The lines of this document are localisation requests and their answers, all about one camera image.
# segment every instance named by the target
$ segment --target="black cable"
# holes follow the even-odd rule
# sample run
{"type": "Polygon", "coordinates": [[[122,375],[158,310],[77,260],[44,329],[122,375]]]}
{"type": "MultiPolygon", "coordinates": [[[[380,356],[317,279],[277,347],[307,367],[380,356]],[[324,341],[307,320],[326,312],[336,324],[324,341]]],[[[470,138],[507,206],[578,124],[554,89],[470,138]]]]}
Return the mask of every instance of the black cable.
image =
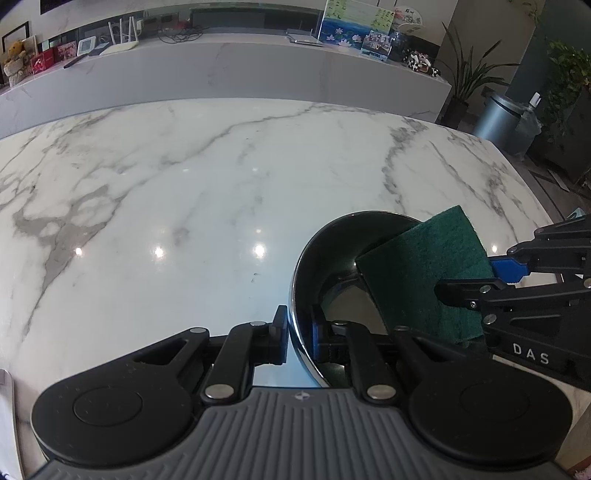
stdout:
{"type": "Polygon", "coordinates": [[[205,28],[197,25],[196,27],[186,27],[182,30],[158,30],[158,38],[164,43],[185,43],[187,41],[197,40],[205,28]]]}

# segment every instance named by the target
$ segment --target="small white device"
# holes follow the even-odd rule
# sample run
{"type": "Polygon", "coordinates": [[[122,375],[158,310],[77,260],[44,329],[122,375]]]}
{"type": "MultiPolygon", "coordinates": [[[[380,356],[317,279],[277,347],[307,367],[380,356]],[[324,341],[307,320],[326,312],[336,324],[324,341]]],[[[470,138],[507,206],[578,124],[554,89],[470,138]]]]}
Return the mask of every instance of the small white device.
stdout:
{"type": "Polygon", "coordinates": [[[96,47],[96,37],[88,37],[78,42],[77,56],[85,55],[93,51],[96,47]]]}
{"type": "Polygon", "coordinates": [[[297,33],[287,32],[285,34],[290,43],[297,43],[298,45],[311,45],[313,47],[324,47],[324,44],[311,35],[301,35],[297,33]]]}

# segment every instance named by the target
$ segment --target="white router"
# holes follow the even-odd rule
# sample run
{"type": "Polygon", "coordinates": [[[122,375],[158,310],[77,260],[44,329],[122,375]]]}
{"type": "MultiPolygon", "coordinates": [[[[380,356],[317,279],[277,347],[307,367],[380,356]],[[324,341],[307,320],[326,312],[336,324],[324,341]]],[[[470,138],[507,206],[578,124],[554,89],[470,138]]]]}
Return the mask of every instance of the white router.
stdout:
{"type": "Polygon", "coordinates": [[[119,43],[115,43],[115,36],[113,35],[113,26],[111,25],[111,22],[109,22],[109,31],[111,32],[111,40],[113,41],[113,44],[100,52],[99,57],[102,55],[110,55],[111,53],[118,53],[120,51],[131,50],[139,43],[138,30],[135,26],[135,17],[129,18],[129,33],[127,35],[127,42],[123,42],[123,18],[119,19],[119,43]],[[134,41],[131,40],[132,25],[135,36],[134,41]]]}

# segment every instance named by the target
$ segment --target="gray ribbed pad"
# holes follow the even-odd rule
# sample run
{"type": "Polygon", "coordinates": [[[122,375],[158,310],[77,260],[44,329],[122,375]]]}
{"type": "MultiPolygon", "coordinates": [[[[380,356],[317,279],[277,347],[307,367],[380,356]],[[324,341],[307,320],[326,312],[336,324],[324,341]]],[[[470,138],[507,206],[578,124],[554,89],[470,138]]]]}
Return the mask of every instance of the gray ribbed pad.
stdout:
{"type": "Polygon", "coordinates": [[[208,408],[179,445],[140,465],[89,471],[51,462],[35,480],[558,480],[546,463],[481,472],[425,448],[395,408],[351,390],[253,388],[243,402],[208,408]]]}

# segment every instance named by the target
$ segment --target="blue gripper part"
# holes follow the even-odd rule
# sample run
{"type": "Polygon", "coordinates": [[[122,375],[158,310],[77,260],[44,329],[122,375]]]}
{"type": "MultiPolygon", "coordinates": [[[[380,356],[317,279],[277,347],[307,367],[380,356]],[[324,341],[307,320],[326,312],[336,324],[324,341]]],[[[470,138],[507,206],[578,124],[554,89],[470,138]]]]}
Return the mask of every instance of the blue gripper part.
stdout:
{"type": "Polygon", "coordinates": [[[518,283],[523,277],[530,274],[527,265],[521,264],[511,257],[501,255],[488,257],[488,260],[495,276],[505,283],[518,283]]]}

